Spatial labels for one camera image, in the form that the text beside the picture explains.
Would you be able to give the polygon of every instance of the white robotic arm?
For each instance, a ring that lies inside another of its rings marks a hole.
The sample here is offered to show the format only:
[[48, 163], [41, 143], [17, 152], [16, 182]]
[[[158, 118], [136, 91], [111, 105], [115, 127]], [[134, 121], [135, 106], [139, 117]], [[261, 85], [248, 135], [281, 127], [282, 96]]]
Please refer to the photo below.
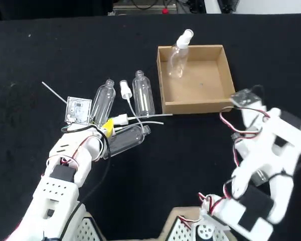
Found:
[[[272, 224], [283, 219], [292, 194], [301, 154], [301, 120], [278, 108], [266, 112], [261, 99], [248, 89], [231, 99], [242, 111], [246, 132], [258, 134], [235, 138], [234, 148], [243, 160], [232, 173], [231, 195], [221, 200], [215, 197], [219, 204], [211, 210], [203, 205], [202, 214], [212, 223], [216, 220], [211, 215], [217, 217], [249, 240], [268, 240]], [[269, 182], [270, 196], [249, 185], [250, 180], [256, 186]]]
[[[72, 124], [68, 131], [83, 125]], [[103, 142], [101, 134], [90, 128], [64, 134], [49, 153], [47, 168], [42, 176], [33, 200], [18, 228], [7, 241], [59, 240], [66, 223], [78, 205], [79, 187], [97, 161]], [[81, 204], [72, 217], [63, 241], [73, 241], [86, 208]]]

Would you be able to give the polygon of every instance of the black table surface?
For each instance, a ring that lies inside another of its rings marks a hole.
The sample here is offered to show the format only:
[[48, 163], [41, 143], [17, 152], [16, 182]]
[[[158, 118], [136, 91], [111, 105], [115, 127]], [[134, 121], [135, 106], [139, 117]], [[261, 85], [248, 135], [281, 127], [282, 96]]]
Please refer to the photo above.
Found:
[[[301, 15], [118, 16], [0, 22], [0, 240], [21, 220], [61, 137], [61, 96], [93, 98], [107, 78], [117, 96], [111, 116], [129, 113], [119, 81], [143, 70], [161, 113], [157, 46], [184, 29], [192, 44], [222, 44], [237, 90], [262, 84], [268, 107], [301, 118]], [[241, 127], [240, 113], [227, 114]], [[86, 202], [107, 239], [157, 237], [176, 206], [199, 205], [197, 192], [222, 195], [234, 163], [231, 131], [216, 113], [158, 118], [138, 147], [112, 159], [107, 178]], [[106, 161], [93, 165], [80, 197]], [[271, 240], [301, 237], [301, 172], [284, 220]]]

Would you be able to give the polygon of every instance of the cardboard box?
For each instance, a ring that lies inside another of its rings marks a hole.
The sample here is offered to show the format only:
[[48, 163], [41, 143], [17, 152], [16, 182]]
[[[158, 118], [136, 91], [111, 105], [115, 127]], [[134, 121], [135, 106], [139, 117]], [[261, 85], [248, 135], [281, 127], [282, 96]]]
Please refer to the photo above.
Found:
[[163, 113], [188, 114], [219, 112], [232, 105], [235, 92], [222, 45], [189, 46], [189, 58], [183, 76], [172, 79], [167, 74], [170, 46], [159, 46], [159, 72]]

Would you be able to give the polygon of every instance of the perforated white panel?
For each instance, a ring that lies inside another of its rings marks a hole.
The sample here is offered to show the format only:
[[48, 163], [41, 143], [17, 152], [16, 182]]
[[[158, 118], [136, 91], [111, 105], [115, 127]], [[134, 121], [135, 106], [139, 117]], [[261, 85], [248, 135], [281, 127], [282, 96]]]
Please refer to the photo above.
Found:
[[191, 231], [177, 217], [167, 241], [191, 241]]
[[213, 241], [227, 241], [229, 240], [225, 233], [221, 230], [214, 230]]
[[75, 238], [76, 241], [102, 241], [89, 218], [82, 219]]
[[69, 199], [78, 193], [78, 187], [72, 182], [66, 182], [51, 177], [43, 177], [34, 193], [34, 197], [41, 196], [60, 201]]
[[200, 240], [209, 240], [213, 237], [213, 241], [229, 241], [226, 234], [222, 230], [217, 229], [215, 225], [209, 221], [205, 220], [200, 222], [200, 224], [196, 223], [191, 226], [192, 230], [189, 230], [177, 217], [177, 220], [173, 228], [171, 228], [171, 232], [169, 233], [166, 241], [195, 241], [196, 229]]

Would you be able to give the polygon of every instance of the yellow clip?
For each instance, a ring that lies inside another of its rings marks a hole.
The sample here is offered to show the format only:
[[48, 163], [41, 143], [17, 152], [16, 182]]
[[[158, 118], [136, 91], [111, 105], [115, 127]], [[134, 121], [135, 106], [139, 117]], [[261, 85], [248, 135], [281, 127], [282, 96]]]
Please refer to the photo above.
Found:
[[106, 132], [107, 138], [111, 137], [114, 129], [114, 121], [112, 119], [109, 119], [102, 127], [107, 130]]

